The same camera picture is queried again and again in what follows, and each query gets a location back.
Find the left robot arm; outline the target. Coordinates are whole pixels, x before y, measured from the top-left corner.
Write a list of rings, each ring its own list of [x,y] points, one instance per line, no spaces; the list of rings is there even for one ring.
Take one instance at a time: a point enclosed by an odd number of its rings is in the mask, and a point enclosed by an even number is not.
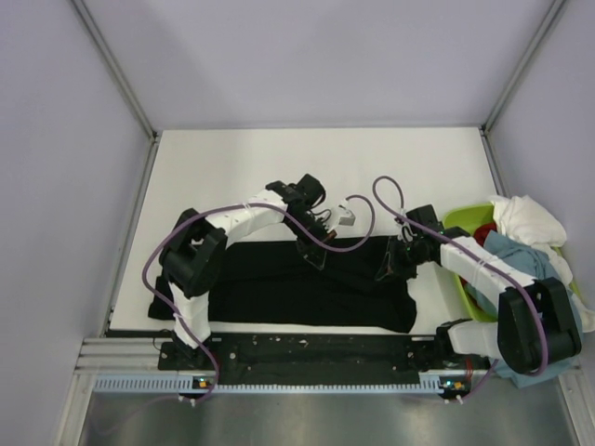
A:
[[[178,356],[189,367],[201,368],[210,360],[211,347],[205,341],[211,335],[209,291],[221,272],[227,248],[258,230],[285,224],[297,236],[298,253],[321,269],[325,250],[299,227],[323,243],[332,240],[333,232],[311,211],[325,196],[323,185],[309,174],[297,183],[273,181],[239,208],[194,221],[165,246],[159,256],[159,283],[170,287],[173,304],[180,311],[174,339]]]

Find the black t shirt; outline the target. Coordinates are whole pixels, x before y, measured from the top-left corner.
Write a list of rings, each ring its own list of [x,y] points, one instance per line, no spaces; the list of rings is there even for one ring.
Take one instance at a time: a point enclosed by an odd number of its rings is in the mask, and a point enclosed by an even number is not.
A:
[[[387,272],[389,241],[374,236],[356,250],[329,252],[323,269],[301,257],[293,242],[236,243],[208,295],[187,298],[165,276],[156,288],[179,309],[196,305],[198,335],[211,322],[379,327],[407,334],[417,303],[406,280]]]

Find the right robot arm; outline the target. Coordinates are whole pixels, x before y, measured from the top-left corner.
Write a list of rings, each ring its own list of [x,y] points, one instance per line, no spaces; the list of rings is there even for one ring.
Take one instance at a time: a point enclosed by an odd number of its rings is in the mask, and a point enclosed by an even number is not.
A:
[[[432,205],[393,216],[411,236],[391,242],[388,272],[413,279],[419,266],[434,263],[470,284],[496,309],[492,322],[461,319],[437,328],[433,353],[442,366],[453,368],[468,355],[478,355],[503,361],[517,374],[538,375],[581,352],[578,322],[561,281],[513,268],[460,227],[445,227]]]

